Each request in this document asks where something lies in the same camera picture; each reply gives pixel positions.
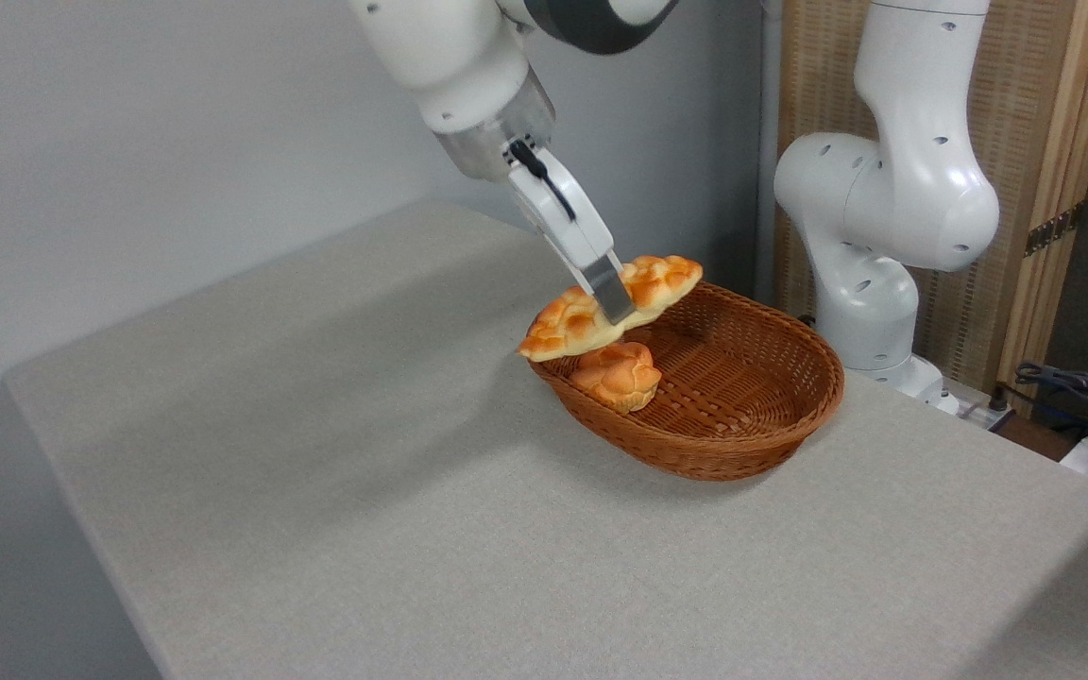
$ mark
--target bread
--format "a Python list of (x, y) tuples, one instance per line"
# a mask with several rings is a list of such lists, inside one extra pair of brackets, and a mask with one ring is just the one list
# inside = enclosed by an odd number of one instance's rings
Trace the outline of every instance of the bread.
[(643, 409), (660, 380), (653, 355), (640, 343), (616, 343), (588, 353), (569, 375), (580, 391), (622, 413)]
[(548, 302), (519, 344), (519, 354), (531, 361), (573, 357), (620, 339), (627, 329), (644, 325), (691, 293), (704, 275), (698, 262), (670, 255), (643, 255), (623, 265), (620, 280), (635, 311), (614, 324), (607, 321), (595, 298), (574, 285)]

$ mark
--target basket rim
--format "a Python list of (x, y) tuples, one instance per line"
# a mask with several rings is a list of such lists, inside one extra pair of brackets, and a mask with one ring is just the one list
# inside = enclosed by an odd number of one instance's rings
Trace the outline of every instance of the basket rim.
[[(811, 346), (814, 354), (819, 355), (820, 359), (826, 362), (830, 371), (833, 373), (833, 381), (830, 384), (829, 391), (824, 397), (820, 398), (819, 403), (816, 404), (809, 412), (805, 413), (804, 417), (800, 418), (799, 421), (791, 423), (790, 425), (780, 426), (771, 432), (758, 433), (758, 434), (737, 434), (737, 435), (720, 435), (720, 436), (697, 436), (694, 434), (681, 434), (678, 432), (671, 432), (669, 430), (662, 430), (659, 426), (650, 425), (647, 422), (639, 421), (635, 418), (631, 418), (630, 413), (621, 413), (617, 410), (609, 409), (607, 406), (599, 404), (598, 400), (593, 399), (593, 397), (586, 395), (585, 392), (580, 391), (573, 383), (569, 381), (568, 378), (561, 378), (553, 371), (549, 371), (544, 367), (544, 362), (528, 360), (528, 364), (532, 367), (541, 378), (548, 380), (552, 378), (556, 382), (562, 384), (566, 391), (573, 392), (582, 399), (589, 401), (589, 404), (595, 405), (598, 409), (605, 410), (609, 413), (616, 415), (616, 418), (626, 421), (630, 426), (639, 426), (640, 429), (648, 430), (656, 434), (664, 436), (669, 436), (682, 442), (690, 443), (707, 443), (708, 441), (726, 442), (726, 443), (741, 443), (741, 444), (756, 444), (765, 442), (768, 444), (786, 444), (791, 442), (799, 442), (807, 438), (808, 434), (812, 434), (816, 430), (819, 430), (821, 423), (825, 421), (826, 413), (833, 412), (837, 406), (841, 404), (843, 392), (843, 383), (845, 383), (846, 374), (845, 369), (842, 367), (841, 360), (838, 358), (838, 354), (833, 351), (833, 348), (829, 346), (825, 337), (818, 335), (812, 327), (808, 327), (804, 323), (800, 322), (799, 319), (794, 319), (791, 314), (787, 314), (780, 310), (774, 309), (774, 307), (768, 307), (767, 305), (762, 305), (756, 300), (751, 300), (750, 297), (740, 296), (738, 293), (733, 293), (730, 289), (721, 288), (719, 285), (714, 283), (707, 283), (706, 281), (700, 281), (696, 284), (696, 288), (704, 287), (709, 289), (712, 293), (718, 293), (722, 297), (728, 298), (731, 305), (746, 306), (751, 307), (753, 312), (759, 312), (765, 316), (769, 316), (775, 321), (783, 323), (784, 325), (794, 327), (795, 333), (799, 333), (804, 341)], [(669, 310), (663, 312), (663, 318)]]

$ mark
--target white wall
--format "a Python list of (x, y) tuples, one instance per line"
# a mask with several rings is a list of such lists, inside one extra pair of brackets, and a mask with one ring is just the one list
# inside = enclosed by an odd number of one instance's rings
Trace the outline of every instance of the white wall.
[[(629, 54), (532, 38), (554, 149), (622, 255), (751, 280), (757, 26), (754, 3), (685, 0)], [(0, 378), (431, 195), (518, 220), (454, 172), (338, 0), (0, 3)], [(154, 677), (5, 404), (0, 679)]]

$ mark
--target bread roll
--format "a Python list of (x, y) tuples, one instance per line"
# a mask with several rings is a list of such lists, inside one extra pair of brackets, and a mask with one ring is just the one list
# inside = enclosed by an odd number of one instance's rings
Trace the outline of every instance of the bread roll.
[(698, 262), (679, 255), (669, 258), (643, 255), (623, 265), (620, 272), (623, 288), (635, 306), (629, 318), (610, 323), (595, 298), (574, 285), (536, 316), (519, 344), (519, 354), (531, 361), (547, 361), (610, 345), (620, 339), (627, 329), (659, 318), (666, 307), (691, 293), (703, 275), (704, 268)]
[(588, 353), (569, 375), (580, 391), (623, 413), (643, 409), (660, 380), (653, 355), (640, 343), (616, 343)]

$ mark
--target metal hinge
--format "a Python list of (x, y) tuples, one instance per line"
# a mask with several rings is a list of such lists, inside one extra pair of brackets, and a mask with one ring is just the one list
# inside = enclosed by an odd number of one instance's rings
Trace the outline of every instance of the metal hinge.
[(1037, 254), (1037, 251), (1052, 245), (1054, 240), (1060, 240), (1066, 233), (1077, 228), (1077, 225), (1080, 224), (1080, 211), (1084, 207), (1085, 201), (1079, 202), (1028, 232), (1027, 249), (1023, 250), (1023, 257)]

